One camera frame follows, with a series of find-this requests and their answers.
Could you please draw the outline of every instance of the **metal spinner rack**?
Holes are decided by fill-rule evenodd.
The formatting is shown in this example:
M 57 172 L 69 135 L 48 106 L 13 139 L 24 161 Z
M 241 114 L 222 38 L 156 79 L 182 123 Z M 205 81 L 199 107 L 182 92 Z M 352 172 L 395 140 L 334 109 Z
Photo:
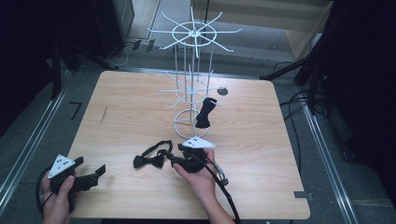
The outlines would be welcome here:
M 176 87 L 174 90 L 163 91 L 163 92 L 174 92 L 178 100 L 168 109 L 174 107 L 180 102 L 190 105 L 190 108 L 180 111 L 174 119 L 175 131 L 182 137 L 190 139 L 183 143 L 183 145 L 188 147 L 214 147 L 215 145 L 202 139 L 205 134 L 209 131 L 209 128 L 204 130 L 197 129 L 195 127 L 195 120 L 200 111 L 197 109 L 197 104 L 200 104 L 207 97 L 209 91 L 216 90 L 218 92 L 227 91 L 226 87 L 220 87 L 215 89 L 209 89 L 210 76 L 213 73 L 212 70 L 212 59 L 213 59 L 213 47 L 217 45 L 226 51 L 233 52 L 231 49 L 223 47 L 221 44 L 216 42 L 218 34 L 233 34 L 240 31 L 216 31 L 210 24 L 216 21 L 222 12 L 213 20 L 208 23 L 195 21 L 193 16 L 193 11 L 191 8 L 191 21 L 186 21 L 183 23 L 178 23 L 169 17 L 163 16 L 174 23 L 176 26 L 172 31 L 149 31 L 153 33 L 161 34 L 171 34 L 175 39 L 175 42 L 160 48 L 160 49 L 170 49 L 174 48 L 175 53 L 175 73 L 166 72 L 166 74 L 176 82 Z M 177 51 L 178 45 L 183 46 L 184 49 L 184 71 L 178 71 L 177 64 Z M 207 73 L 200 72 L 200 56 L 201 48 L 206 46 L 211 46 L 210 61 L 209 61 L 209 71 Z M 188 48 L 192 49 L 191 53 L 191 64 L 189 64 L 189 69 L 187 69 L 187 51 Z

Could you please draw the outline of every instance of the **finger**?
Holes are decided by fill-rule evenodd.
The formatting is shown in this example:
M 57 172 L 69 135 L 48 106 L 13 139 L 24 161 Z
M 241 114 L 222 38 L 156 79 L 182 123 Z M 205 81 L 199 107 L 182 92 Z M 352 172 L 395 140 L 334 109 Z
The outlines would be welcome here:
M 215 162 L 215 151 L 211 148 L 204 148 L 204 152 L 206 153 L 206 157 L 211 161 Z
M 173 168 L 176 170 L 176 172 L 181 175 L 181 177 L 187 179 L 189 173 L 179 164 L 175 163 L 173 164 Z
M 61 188 L 59 189 L 58 196 L 61 198 L 67 198 L 67 194 L 69 190 L 73 188 L 75 178 L 70 175 L 66 178 L 66 180 L 62 183 Z

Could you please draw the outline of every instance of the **black cabinet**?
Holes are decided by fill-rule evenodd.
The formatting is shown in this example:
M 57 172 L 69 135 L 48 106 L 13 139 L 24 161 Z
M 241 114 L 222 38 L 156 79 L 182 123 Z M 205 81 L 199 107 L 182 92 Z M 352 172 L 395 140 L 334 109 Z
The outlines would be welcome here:
M 350 0 L 334 6 L 334 13 L 345 9 L 346 15 L 321 62 L 324 89 L 350 130 L 346 150 L 378 173 L 396 204 L 396 4 Z
M 51 81 L 47 16 L 39 1 L 0 1 L 0 137 Z
M 111 57 L 123 49 L 134 20 L 132 0 L 69 0 L 52 4 L 56 30 L 90 54 Z

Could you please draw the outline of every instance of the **wire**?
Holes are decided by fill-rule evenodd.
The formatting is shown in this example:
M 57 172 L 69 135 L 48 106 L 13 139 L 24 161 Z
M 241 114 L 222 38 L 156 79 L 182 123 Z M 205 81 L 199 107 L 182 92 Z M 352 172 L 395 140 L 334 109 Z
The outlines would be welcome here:
M 205 13 L 205 21 L 204 23 L 207 22 L 207 12 L 209 11 L 209 0 L 207 0 L 206 2 L 206 13 Z
M 228 201 L 228 203 L 229 203 L 230 206 L 231 206 L 231 209 L 233 209 L 233 214 L 235 215 L 235 222 L 236 222 L 237 224 L 241 224 L 241 219 L 239 218 L 238 211 L 236 211 L 235 204 L 233 203 L 233 198 L 231 197 L 231 194 L 227 191 L 227 189 L 224 187 L 224 185 L 222 184 L 222 182 L 219 180 L 219 178 L 216 176 L 216 174 L 213 173 L 213 171 L 207 166 L 207 164 L 206 164 L 205 162 L 201 161 L 201 160 L 200 160 L 199 158 L 197 158 L 196 156 L 194 156 L 194 155 L 192 155 L 192 154 L 190 154 L 190 153 L 188 153 L 188 152 L 184 152 L 184 151 L 183 151 L 183 153 L 186 153 L 186 155 L 188 155 L 188 156 L 190 156 L 190 157 L 193 157 L 195 160 L 197 160 L 198 162 L 200 162 L 200 163 L 206 168 L 206 170 L 209 171 L 210 174 L 212 174 L 213 178 L 215 179 L 216 183 L 217 183 L 218 186 L 220 187 L 221 191 L 222 191 L 222 192 L 224 193 L 224 195 L 226 196 L 227 201 Z
M 126 50 L 127 50 L 129 47 L 131 47 L 131 46 L 133 46 L 133 44 L 128 45 L 128 46 L 126 46 L 126 47 L 123 49 L 123 52 L 124 52 L 124 55 L 125 55 L 125 58 L 126 58 L 124 63 L 120 63 L 120 64 L 113 63 L 113 62 L 111 62 L 109 59 L 106 59 L 106 61 L 107 61 L 108 63 L 113 64 L 114 66 L 123 66 L 123 65 L 127 64 L 127 63 L 128 63 L 129 57 L 128 57 L 128 54 L 126 53 Z
M 290 111 L 289 111 L 289 114 L 288 114 L 285 118 L 283 118 L 283 120 L 291 119 L 291 117 L 292 117 L 294 114 L 297 114 L 298 112 L 300 112 L 300 110 L 303 109 L 304 106 L 306 106 L 306 105 L 308 105 L 308 104 L 300 105 L 299 107 L 297 107 L 296 109 L 294 109 L 293 111 L 291 111 L 291 113 L 290 113 Z
M 41 214 L 41 217 L 44 216 L 44 204 L 47 202 L 47 200 L 52 196 L 52 194 L 44 201 L 41 203 L 41 195 L 40 195 L 40 188 L 41 188 L 41 180 L 44 177 L 44 174 L 50 170 L 51 166 L 46 167 L 41 174 L 38 176 L 37 182 L 35 183 L 35 202 L 37 204 L 38 211 Z
M 294 101 L 294 102 L 307 102 L 306 100 L 303 100 L 303 99 L 308 99 L 308 97 L 303 96 L 303 97 L 295 98 L 293 101 Z M 289 101 L 290 101 L 290 100 L 288 100 L 287 102 L 280 103 L 279 105 L 280 105 L 280 106 L 282 106 L 282 105 L 287 105 L 287 104 L 289 103 Z
M 125 43 L 125 45 L 127 45 L 127 44 L 132 44 L 132 45 L 134 45 L 134 43 L 135 43 L 134 41 L 127 41 L 127 42 Z M 142 44 L 142 43 L 140 43 L 139 46 L 148 47 L 149 45 L 148 45 L 148 44 Z M 153 48 L 154 48 L 154 49 L 160 49 L 161 47 L 159 47 L 159 46 L 153 46 Z
M 291 127 L 292 127 L 292 129 L 293 129 L 293 131 L 294 131 L 294 134 L 295 134 L 295 136 L 296 136 L 296 141 L 297 141 L 297 154 L 298 154 L 298 173 L 301 175 L 301 146 L 300 146 L 300 138 L 299 138 L 299 136 L 298 136 L 298 133 L 297 133 L 297 130 L 296 130 L 296 127 L 295 127 L 295 124 L 294 124 L 294 120 L 293 120 L 293 114 L 291 114 L 291 112 L 290 112 L 290 103 L 291 103 L 291 100 L 292 100 L 292 98 L 293 97 L 291 97 L 291 99 L 290 99 L 290 101 L 289 101 L 289 104 L 288 104 L 288 110 L 289 110 L 289 116 L 290 116 L 290 122 L 291 122 Z
M 219 169 L 219 166 L 208 158 L 206 158 L 206 160 L 207 160 L 207 163 L 213 164 L 215 166 L 215 169 L 218 171 L 218 179 L 224 186 L 226 186 L 228 184 L 228 180 L 227 180 L 227 178 L 225 178 L 224 173 Z
M 276 71 L 276 67 L 277 67 L 278 65 L 282 64 L 282 63 L 293 63 L 293 62 L 287 62 L 287 61 L 285 61 L 285 62 L 276 63 L 276 64 L 274 65 L 274 67 L 273 67 L 274 72 Z

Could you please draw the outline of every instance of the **small black object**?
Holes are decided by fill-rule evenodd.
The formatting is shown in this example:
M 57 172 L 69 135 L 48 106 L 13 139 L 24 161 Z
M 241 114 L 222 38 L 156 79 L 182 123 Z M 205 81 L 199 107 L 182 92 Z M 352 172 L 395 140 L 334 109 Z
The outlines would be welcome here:
M 307 194 L 304 191 L 294 191 L 294 198 L 307 198 Z
M 154 165 L 157 168 L 163 168 L 163 156 L 165 154 L 160 153 L 160 151 L 162 151 L 162 150 L 166 151 L 165 149 L 160 150 L 157 153 L 157 156 L 155 156 L 153 158 L 145 158 L 145 157 L 150 152 L 152 152 L 154 149 L 156 149 L 157 147 L 159 147 L 160 145 L 163 145 L 165 143 L 169 144 L 168 151 L 171 152 L 172 148 L 173 148 L 172 141 L 171 140 L 169 140 L 169 141 L 161 141 L 161 142 L 157 143 L 155 146 L 150 147 L 149 149 L 147 149 L 145 152 L 143 152 L 143 154 L 141 156 L 135 156 L 134 157 L 134 168 L 139 168 L 139 167 L 142 167 L 142 166 L 144 166 L 146 164 L 152 164 L 152 165 Z
M 207 117 L 209 113 L 216 107 L 214 103 L 216 103 L 217 100 L 213 98 L 206 97 L 204 99 L 204 104 L 202 105 L 201 112 L 197 115 L 197 123 L 195 124 L 196 128 L 208 128 L 210 127 L 210 122 L 209 118 Z
M 76 109 L 76 112 L 74 113 L 73 117 L 71 118 L 71 120 L 74 120 L 74 118 L 76 117 L 76 115 L 77 115 L 79 109 L 80 109 L 81 106 L 82 106 L 82 103 L 70 101 L 69 104 L 70 104 L 70 105 L 78 105 L 78 107 L 77 107 L 77 109 Z
M 146 53 L 149 53 L 150 51 L 152 51 L 152 48 L 154 47 L 154 41 L 155 41 L 155 39 L 152 39 L 148 42 L 148 48 L 146 49 Z
M 219 95 L 227 95 L 228 94 L 227 88 L 218 88 L 218 94 Z
M 75 159 L 75 164 L 66 170 L 62 171 L 55 177 L 50 180 L 50 189 L 53 193 L 58 194 L 61 188 L 62 183 L 66 180 L 66 178 L 70 175 L 74 175 L 76 167 L 80 166 L 84 162 L 82 157 Z M 73 212 L 75 209 L 74 203 L 74 194 L 79 191 L 89 190 L 91 187 L 98 185 L 98 179 L 101 175 L 106 172 L 106 166 L 103 165 L 99 169 L 95 171 L 94 174 L 84 175 L 75 178 L 75 182 L 73 188 L 69 190 L 69 194 L 67 196 L 69 200 L 69 213 Z
M 138 40 L 136 42 L 134 42 L 134 48 L 132 50 L 137 50 L 139 49 L 140 43 L 142 42 L 142 40 Z

